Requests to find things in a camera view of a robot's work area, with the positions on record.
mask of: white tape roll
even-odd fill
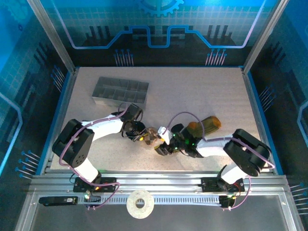
[[[144,201],[144,206],[142,208],[137,207],[138,200],[142,199]],[[148,217],[154,209],[154,198],[146,190],[136,190],[133,191],[126,203],[128,213],[137,219],[143,219]]]

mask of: gear graphic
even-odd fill
[[[173,13],[173,10],[178,10],[179,5],[183,4],[183,0],[135,0],[139,5],[139,9],[144,13],[149,13],[151,16],[161,15],[167,16],[168,13]]]
[[[7,7],[16,21],[21,22],[27,18],[28,4],[26,0],[4,0],[2,4]]]

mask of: metal corner post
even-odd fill
[[[35,16],[37,17],[38,21],[42,25],[43,29],[45,30],[48,38],[50,39],[51,43],[55,47],[56,51],[58,52],[62,62],[66,66],[67,70],[70,73],[74,73],[75,66],[73,61],[69,57],[56,29],[54,28],[50,18],[47,15],[43,5],[41,4],[40,0],[27,0],[30,7],[32,8]]]
[[[277,7],[275,8],[275,11],[271,15],[271,18],[264,29],[263,33],[259,36],[258,40],[252,47],[246,61],[244,64],[244,74],[247,75],[250,68],[254,64],[256,58],[258,57],[259,53],[261,52],[264,44],[268,40],[269,36],[271,35],[274,27],[276,26],[276,23],[278,22],[280,16],[282,15],[286,5],[288,4],[289,0],[281,0]]]

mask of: glass enclosure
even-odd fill
[[[43,0],[76,66],[241,66],[276,0]]]
[[[307,11],[307,1],[289,1],[251,68],[283,172],[290,184],[308,183]],[[307,224],[305,216],[301,217]]]
[[[26,1],[0,1],[0,34],[0,229],[11,231],[67,70]]]

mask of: speckled surface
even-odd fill
[[[200,119],[217,116],[222,127],[209,137],[232,134],[243,128],[259,139],[240,68],[204,67],[81,67],[67,109],[70,119],[95,120],[117,109],[96,105],[92,93],[100,76],[149,82],[143,123],[147,127],[167,126],[178,112],[189,111]],[[178,116],[173,125],[195,121]],[[132,142],[112,134],[93,142],[89,160],[100,170],[203,170],[218,171],[230,163],[228,157],[191,158],[179,154],[158,155],[153,146]],[[62,169],[54,156],[51,169]]]

